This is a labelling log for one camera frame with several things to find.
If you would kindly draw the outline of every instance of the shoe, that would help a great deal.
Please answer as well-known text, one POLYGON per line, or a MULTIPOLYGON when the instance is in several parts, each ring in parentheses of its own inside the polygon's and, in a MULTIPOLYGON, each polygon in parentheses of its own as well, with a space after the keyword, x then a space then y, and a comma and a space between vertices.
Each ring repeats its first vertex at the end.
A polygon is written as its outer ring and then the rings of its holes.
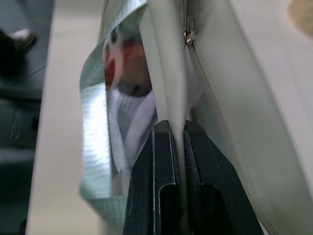
POLYGON ((10 38, 14 41, 16 52, 19 52, 31 46, 36 36, 29 28, 25 28, 10 34, 10 38))

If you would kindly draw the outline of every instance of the floor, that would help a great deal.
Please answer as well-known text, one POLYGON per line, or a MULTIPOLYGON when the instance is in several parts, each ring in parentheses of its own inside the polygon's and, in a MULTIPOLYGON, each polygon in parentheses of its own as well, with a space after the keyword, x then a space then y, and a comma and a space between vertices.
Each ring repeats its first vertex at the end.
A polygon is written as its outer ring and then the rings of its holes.
POLYGON ((0 0, 1 30, 37 35, 19 69, 0 75, 0 235, 16 234, 27 217, 53 2, 0 0))

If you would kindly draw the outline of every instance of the dark trousers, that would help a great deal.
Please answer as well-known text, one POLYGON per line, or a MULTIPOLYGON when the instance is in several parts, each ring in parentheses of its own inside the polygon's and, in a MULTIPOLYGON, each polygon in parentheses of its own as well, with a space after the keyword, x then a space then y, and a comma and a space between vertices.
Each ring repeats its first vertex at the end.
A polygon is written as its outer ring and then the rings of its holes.
POLYGON ((16 65, 16 51, 13 40, 0 30, 0 73, 11 73, 16 65))

